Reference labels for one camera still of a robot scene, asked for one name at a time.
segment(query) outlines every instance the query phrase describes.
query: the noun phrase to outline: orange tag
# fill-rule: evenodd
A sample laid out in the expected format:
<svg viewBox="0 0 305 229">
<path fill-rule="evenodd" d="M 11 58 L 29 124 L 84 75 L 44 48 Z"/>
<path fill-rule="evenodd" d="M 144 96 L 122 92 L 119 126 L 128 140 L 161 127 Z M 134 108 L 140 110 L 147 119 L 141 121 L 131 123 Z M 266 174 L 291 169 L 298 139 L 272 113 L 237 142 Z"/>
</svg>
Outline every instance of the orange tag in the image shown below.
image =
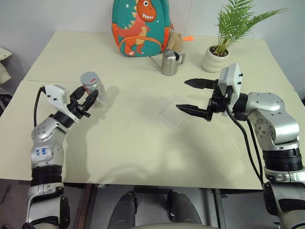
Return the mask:
<svg viewBox="0 0 305 229">
<path fill-rule="evenodd" d="M 193 36 L 183 37 L 184 42 L 193 41 L 193 40 L 194 40 Z"/>
</svg>

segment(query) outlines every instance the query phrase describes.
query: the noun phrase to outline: white wall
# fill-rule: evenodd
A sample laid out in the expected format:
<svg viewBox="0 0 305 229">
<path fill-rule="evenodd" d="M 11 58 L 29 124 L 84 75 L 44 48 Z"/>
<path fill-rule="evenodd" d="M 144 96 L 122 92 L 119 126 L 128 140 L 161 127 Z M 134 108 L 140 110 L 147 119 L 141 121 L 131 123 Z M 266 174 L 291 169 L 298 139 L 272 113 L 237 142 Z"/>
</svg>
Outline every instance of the white wall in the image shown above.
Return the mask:
<svg viewBox="0 0 305 229">
<path fill-rule="evenodd" d="M 217 12 L 227 0 L 169 0 L 171 18 L 185 35 L 217 36 Z M 254 0 L 255 12 L 289 11 L 269 18 L 249 38 L 262 38 L 301 98 L 305 97 L 305 1 Z M 111 31 L 112 0 L 0 0 L 0 46 L 14 91 L 55 30 Z"/>
</svg>

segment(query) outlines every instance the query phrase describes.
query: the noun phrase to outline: table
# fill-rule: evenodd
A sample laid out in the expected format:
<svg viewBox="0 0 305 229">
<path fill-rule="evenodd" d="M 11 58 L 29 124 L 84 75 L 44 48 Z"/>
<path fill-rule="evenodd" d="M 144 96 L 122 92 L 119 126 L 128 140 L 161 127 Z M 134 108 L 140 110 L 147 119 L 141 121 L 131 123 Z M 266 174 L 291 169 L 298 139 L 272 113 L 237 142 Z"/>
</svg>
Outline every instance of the table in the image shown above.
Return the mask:
<svg viewBox="0 0 305 229">
<path fill-rule="evenodd" d="M 82 73 L 95 71 L 110 102 L 104 108 L 93 107 L 91 117 L 73 125 L 66 136 L 65 182 L 261 189 L 242 134 L 228 117 L 217 114 L 210 123 L 188 117 L 173 129 L 157 115 L 173 94 L 206 108 L 212 91 L 183 82 L 219 77 L 200 66 L 206 47 L 215 42 L 216 38 L 206 37 L 186 42 L 185 64 L 175 76 L 166 77 L 147 57 L 121 56 L 110 34 L 56 32 L 0 118 L 0 178 L 31 179 L 32 114 L 38 88 L 60 84 L 72 92 L 81 84 Z M 304 130 L 305 108 L 265 42 L 243 40 L 230 50 L 231 62 L 239 62 L 244 73 L 242 92 L 278 94 Z M 42 95 L 38 122 L 54 112 Z M 302 150 L 303 132 L 300 139 Z"/>
</svg>

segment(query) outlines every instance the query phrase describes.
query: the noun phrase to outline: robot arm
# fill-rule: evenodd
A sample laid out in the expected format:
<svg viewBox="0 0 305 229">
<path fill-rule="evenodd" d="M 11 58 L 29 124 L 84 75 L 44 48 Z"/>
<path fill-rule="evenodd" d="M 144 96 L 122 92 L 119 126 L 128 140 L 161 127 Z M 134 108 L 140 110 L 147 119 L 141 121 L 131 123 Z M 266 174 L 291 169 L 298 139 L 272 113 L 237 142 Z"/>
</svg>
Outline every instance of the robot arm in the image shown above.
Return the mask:
<svg viewBox="0 0 305 229">
<path fill-rule="evenodd" d="M 72 95 L 59 85 L 46 85 L 49 103 L 57 109 L 32 132 L 31 150 L 32 181 L 28 190 L 28 208 L 23 228 L 60 228 L 70 223 L 70 209 L 67 198 L 63 197 L 64 185 L 61 178 L 63 166 L 63 141 L 68 128 L 85 115 L 93 105 L 98 91 L 91 93 L 83 104 L 78 104 L 85 93 L 79 87 Z"/>
<path fill-rule="evenodd" d="M 213 95 L 206 110 L 192 105 L 177 107 L 207 121 L 214 113 L 227 115 L 227 111 L 236 119 L 248 118 L 263 151 L 264 173 L 269 180 L 263 184 L 267 211 L 279 217 L 281 228 L 305 228 L 305 168 L 299 150 L 299 126 L 277 95 L 240 94 L 242 76 L 238 64 L 233 64 L 222 70 L 219 80 L 188 80 L 185 83 L 192 87 L 213 89 Z"/>
</svg>

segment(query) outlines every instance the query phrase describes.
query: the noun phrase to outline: white cloth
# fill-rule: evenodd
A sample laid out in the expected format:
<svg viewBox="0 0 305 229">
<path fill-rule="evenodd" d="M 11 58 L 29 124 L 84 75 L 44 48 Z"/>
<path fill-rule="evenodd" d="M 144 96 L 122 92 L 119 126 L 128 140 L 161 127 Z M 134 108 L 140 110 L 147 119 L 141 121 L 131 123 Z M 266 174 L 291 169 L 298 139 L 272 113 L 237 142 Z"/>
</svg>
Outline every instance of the white cloth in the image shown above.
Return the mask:
<svg viewBox="0 0 305 229">
<path fill-rule="evenodd" d="M 0 47 L 0 61 L 11 56 L 11 52 Z M 0 84 L 5 83 L 11 78 L 5 67 L 0 63 Z"/>
</svg>

